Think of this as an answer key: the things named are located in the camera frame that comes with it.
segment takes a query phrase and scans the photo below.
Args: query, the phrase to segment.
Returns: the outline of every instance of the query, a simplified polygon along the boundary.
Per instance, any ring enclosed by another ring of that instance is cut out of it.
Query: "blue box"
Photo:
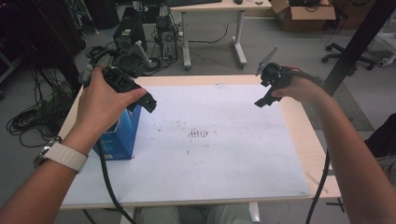
[[[100,137],[107,161],[130,160],[132,158],[140,111],[140,105],[137,105],[132,112],[124,109],[119,121]],[[97,145],[93,147],[93,150],[99,155]]]

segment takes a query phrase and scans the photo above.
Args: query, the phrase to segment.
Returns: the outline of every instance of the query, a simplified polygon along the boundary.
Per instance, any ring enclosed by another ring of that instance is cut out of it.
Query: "white watch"
[[[35,167],[41,165],[47,159],[50,159],[79,173],[88,157],[70,147],[61,145],[61,141],[61,137],[52,139],[35,158]]]

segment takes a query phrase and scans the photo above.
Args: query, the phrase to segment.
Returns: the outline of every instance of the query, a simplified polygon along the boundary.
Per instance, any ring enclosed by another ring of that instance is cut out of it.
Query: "hand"
[[[103,78],[103,66],[93,68],[91,84],[81,94],[75,128],[82,128],[99,137],[120,118],[122,110],[137,101],[145,89],[117,93]]]
[[[307,103],[310,105],[316,105],[320,102],[322,97],[328,96],[328,94],[317,84],[304,77],[293,76],[291,84],[285,89],[279,89],[272,92],[274,97],[289,96],[294,100]]]

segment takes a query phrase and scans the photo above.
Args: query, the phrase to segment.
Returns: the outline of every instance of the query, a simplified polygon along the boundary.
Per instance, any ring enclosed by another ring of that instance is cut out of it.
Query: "watch strap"
[[[67,166],[77,172],[84,166],[87,156],[75,151],[70,147],[66,147],[59,143],[55,143],[45,154],[45,157]]]

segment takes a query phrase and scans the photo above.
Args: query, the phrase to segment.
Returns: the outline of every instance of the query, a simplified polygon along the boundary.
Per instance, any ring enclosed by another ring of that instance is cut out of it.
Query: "black chair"
[[[328,62],[330,58],[340,58],[342,53],[345,50],[343,47],[341,47],[341,46],[339,46],[339,45],[337,45],[335,43],[331,43],[330,45],[326,46],[326,51],[330,51],[333,48],[335,48],[338,51],[340,51],[340,53],[328,54],[328,55],[324,56],[322,58],[322,60],[321,60],[323,63]],[[358,61],[361,61],[361,62],[364,62],[364,63],[368,63],[369,65],[366,67],[367,70],[372,70],[375,67],[375,65],[377,64],[377,61],[375,61],[373,59],[369,59],[369,58],[363,57],[363,56],[360,56]],[[358,66],[354,63],[348,75],[352,76],[355,73],[356,70],[358,70]]]

